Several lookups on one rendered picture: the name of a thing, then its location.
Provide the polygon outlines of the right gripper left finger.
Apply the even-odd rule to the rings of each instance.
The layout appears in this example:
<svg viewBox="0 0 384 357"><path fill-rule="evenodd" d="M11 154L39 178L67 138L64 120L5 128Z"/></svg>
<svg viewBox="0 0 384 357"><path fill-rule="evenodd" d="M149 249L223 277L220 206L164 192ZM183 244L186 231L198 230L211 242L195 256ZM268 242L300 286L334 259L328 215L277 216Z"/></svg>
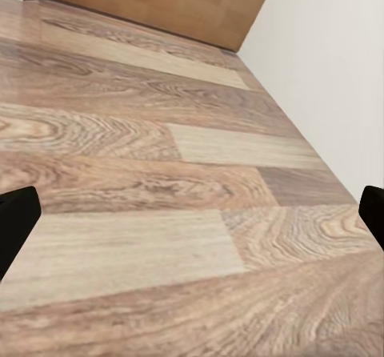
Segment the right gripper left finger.
<svg viewBox="0 0 384 357"><path fill-rule="evenodd" d="M36 187L0 195L0 281L42 215Z"/></svg>

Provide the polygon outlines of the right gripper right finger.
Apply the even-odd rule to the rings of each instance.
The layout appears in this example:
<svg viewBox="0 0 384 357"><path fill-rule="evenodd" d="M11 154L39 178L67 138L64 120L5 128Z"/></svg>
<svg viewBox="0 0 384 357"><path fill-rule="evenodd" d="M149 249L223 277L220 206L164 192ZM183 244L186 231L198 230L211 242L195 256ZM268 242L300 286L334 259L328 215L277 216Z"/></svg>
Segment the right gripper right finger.
<svg viewBox="0 0 384 357"><path fill-rule="evenodd" d="M384 189L366 186L358 208L362 220L384 249Z"/></svg>

